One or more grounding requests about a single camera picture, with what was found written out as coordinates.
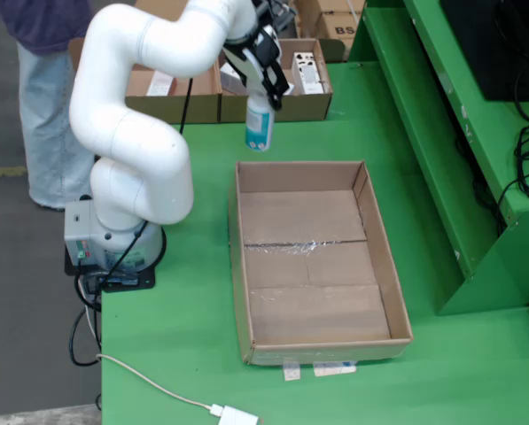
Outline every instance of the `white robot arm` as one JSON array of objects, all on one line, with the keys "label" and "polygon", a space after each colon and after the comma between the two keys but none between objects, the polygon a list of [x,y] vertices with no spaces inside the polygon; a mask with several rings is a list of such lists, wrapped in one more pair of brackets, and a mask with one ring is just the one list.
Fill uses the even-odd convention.
[{"label": "white robot arm", "polygon": [[91,173],[93,200],[66,208],[66,246],[74,265],[108,270],[146,220],[150,224],[119,267],[138,272],[161,251],[158,225],[176,223],[190,212],[193,184],[185,140],[167,123],[129,109],[124,99],[134,64],[193,77],[213,65],[223,46],[250,97],[268,99],[279,109],[287,89],[281,51],[252,0],[190,0],[176,22],[122,4],[93,19],[70,121],[81,144],[102,158]]}]

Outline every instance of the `person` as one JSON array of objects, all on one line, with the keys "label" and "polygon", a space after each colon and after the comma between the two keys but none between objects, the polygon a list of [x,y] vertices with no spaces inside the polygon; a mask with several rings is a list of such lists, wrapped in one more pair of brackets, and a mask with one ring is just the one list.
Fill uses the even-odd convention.
[{"label": "person", "polygon": [[0,0],[0,17],[18,45],[29,196],[56,210],[90,194],[94,155],[69,126],[74,69],[67,46],[85,36],[91,16],[89,0]]}]

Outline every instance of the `blue label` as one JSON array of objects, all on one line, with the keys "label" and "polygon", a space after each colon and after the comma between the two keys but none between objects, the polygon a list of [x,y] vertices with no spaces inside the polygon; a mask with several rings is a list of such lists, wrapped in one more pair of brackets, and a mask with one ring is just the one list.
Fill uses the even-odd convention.
[{"label": "blue label", "polygon": [[253,151],[262,152],[268,148],[269,113],[247,111],[246,117],[246,146]]}]

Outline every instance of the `green tabletop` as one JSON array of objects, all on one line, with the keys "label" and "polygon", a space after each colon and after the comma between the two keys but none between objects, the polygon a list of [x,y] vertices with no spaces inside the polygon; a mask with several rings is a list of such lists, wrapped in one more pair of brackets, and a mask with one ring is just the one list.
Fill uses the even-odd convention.
[{"label": "green tabletop", "polygon": [[[104,354],[201,401],[270,424],[529,423],[526,309],[437,317],[463,280],[377,64],[330,66],[329,120],[281,123],[264,154],[243,125],[189,126],[195,205],[166,228],[152,290],[105,294]],[[241,362],[229,259],[227,195],[236,161],[365,159],[401,278],[415,341],[356,374],[285,382],[279,367]],[[216,424],[126,370],[103,365],[103,423]]]}]

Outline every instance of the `yellow floor line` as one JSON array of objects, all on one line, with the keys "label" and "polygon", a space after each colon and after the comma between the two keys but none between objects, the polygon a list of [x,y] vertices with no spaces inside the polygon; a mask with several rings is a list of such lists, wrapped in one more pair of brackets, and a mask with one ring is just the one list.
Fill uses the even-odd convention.
[{"label": "yellow floor line", "polygon": [[0,166],[0,177],[20,177],[26,173],[24,166]]}]

